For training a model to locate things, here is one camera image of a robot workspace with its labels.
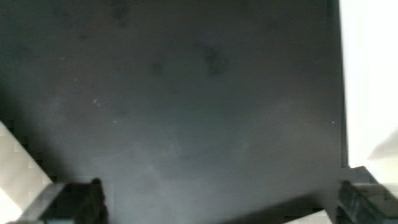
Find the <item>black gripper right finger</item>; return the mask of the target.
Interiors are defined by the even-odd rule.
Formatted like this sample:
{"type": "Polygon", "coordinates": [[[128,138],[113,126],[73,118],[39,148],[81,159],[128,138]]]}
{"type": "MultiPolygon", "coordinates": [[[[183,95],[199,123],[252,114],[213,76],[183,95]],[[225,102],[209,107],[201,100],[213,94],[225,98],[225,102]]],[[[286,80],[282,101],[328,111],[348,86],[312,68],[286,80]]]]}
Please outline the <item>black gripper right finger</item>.
{"type": "Polygon", "coordinates": [[[364,166],[346,169],[337,191],[337,224],[398,224],[398,197],[364,166]]]}

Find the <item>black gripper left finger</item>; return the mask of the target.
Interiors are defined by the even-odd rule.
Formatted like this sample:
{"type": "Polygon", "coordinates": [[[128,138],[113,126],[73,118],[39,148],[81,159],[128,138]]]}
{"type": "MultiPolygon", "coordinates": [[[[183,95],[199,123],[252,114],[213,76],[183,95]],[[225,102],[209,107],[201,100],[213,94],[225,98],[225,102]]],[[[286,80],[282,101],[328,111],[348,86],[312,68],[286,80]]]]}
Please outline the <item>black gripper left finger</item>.
{"type": "Polygon", "coordinates": [[[101,180],[49,184],[16,224],[108,224],[101,180]]]}

